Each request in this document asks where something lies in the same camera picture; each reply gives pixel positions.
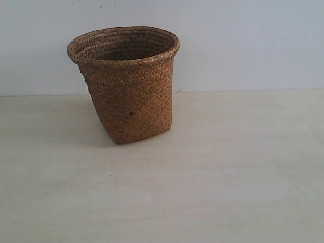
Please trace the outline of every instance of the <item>table surface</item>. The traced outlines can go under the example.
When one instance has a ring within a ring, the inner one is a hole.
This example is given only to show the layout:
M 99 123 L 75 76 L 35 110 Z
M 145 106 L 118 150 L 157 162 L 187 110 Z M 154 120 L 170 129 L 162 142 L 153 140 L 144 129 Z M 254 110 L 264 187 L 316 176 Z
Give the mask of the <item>table surface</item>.
M 324 242 L 324 90 L 173 102 L 117 146 L 87 95 L 0 98 L 0 241 Z

